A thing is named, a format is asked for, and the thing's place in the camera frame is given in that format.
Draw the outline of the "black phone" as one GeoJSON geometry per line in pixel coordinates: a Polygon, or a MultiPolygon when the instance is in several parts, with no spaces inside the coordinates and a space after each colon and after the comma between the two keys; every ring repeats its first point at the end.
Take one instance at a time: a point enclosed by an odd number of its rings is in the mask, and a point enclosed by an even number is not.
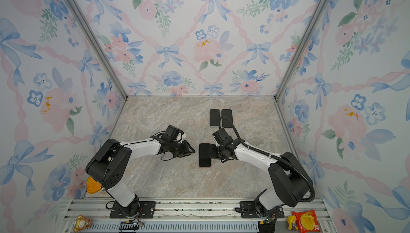
{"type": "Polygon", "coordinates": [[[232,128],[233,113],[231,109],[222,109],[222,126],[224,128],[232,128]]]}
{"type": "Polygon", "coordinates": [[[218,127],[220,122],[220,110],[210,109],[209,111],[209,125],[211,127],[218,127]]]}
{"type": "Polygon", "coordinates": [[[199,144],[199,167],[211,167],[211,144],[199,144]]]}

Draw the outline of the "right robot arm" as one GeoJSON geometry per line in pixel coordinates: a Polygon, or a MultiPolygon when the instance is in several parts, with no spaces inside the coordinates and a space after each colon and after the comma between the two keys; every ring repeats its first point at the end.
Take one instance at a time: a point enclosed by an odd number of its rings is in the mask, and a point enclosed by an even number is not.
{"type": "Polygon", "coordinates": [[[230,160],[247,162],[266,171],[273,187],[262,191],[254,199],[254,213],[260,218],[269,218],[286,205],[295,207],[315,199],[313,181],[290,152],[274,154],[256,148],[237,136],[232,138],[225,129],[214,132],[216,144],[211,145],[211,158],[222,163],[230,160]]]}

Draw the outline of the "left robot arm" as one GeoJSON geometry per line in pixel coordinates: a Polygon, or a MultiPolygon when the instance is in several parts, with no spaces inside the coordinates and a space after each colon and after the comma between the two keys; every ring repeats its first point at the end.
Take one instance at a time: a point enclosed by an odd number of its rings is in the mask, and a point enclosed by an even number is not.
{"type": "Polygon", "coordinates": [[[186,134],[169,125],[148,139],[120,142],[108,139],[86,166],[86,173],[113,198],[111,218],[134,219],[142,213],[143,206],[138,196],[123,180],[128,163],[136,158],[171,153],[172,159],[195,153],[185,140],[186,134]]]}

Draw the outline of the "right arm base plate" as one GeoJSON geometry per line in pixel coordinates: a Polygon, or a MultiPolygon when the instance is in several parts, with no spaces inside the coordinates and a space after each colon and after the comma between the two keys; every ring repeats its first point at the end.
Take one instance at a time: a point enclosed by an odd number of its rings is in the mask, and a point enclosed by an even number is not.
{"type": "Polygon", "coordinates": [[[235,211],[240,214],[242,219],[283,219],[285,217],[283,208],[276,206],[273,209],[267,210],[262,205],[256,204],[254,201],[241,201],[239,207],[235,211]]]}

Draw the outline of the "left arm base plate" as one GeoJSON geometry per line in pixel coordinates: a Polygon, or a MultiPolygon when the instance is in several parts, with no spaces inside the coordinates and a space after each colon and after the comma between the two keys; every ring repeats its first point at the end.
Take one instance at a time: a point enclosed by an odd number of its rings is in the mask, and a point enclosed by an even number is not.
{"type": "Polygon", "coordinates": [[[121,206],[117,201],[109,208],[111,219],[153,219],[155,201],[137,201],[127,207],[121,206]]]}

